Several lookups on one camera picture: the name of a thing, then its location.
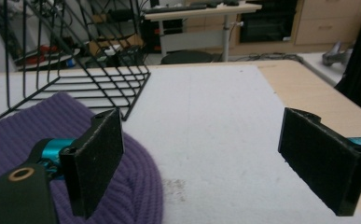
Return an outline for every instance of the purple cloth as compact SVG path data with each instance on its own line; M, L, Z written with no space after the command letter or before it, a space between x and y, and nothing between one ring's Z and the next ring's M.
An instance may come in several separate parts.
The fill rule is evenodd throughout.
M60 92L46 101L0 120L0 175L25 161L43 138L78 138L90 127L93 113ZM147 151L124 134L125 154L95 213L73 217L64 181L50 182L63 223L161 223L160 173Z

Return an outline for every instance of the light wood surface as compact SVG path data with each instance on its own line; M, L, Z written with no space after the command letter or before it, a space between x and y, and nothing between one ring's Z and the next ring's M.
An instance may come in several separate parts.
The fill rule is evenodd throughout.
M245 64L254 64L259 68L286 106L314 113L322 118L323 124L345 137L361 137L361 108L302 64L293 61ZM361 198L357 209L361 211Z
M257 9L261 9L261 6L255 4L240 3L237 7L222 6L217 8L146 14L145 18L146 20L150 20L150 21L165 21L165 20L174 20L174 19L183 19L183 18L219 16L219 15L255 12Z

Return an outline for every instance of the drawer handle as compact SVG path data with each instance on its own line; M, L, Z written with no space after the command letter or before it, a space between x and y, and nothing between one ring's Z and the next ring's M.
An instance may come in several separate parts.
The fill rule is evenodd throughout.
M332 25L321 25L319 26L319 30L331 30Z

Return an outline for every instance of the wire basket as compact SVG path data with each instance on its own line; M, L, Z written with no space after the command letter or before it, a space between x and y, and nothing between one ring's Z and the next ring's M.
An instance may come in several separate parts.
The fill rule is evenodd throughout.
M0 0L0 119L58 91L128 118L150 72L143 41L110 22L107 3Z

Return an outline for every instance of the drawer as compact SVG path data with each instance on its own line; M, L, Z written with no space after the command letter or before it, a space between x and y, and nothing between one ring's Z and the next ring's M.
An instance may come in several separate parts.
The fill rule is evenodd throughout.
M357 38L360 26L361 19L356 18L301 21L296 45L350 43Z
M352 17L357 14L360 0L305 0L301 19Z

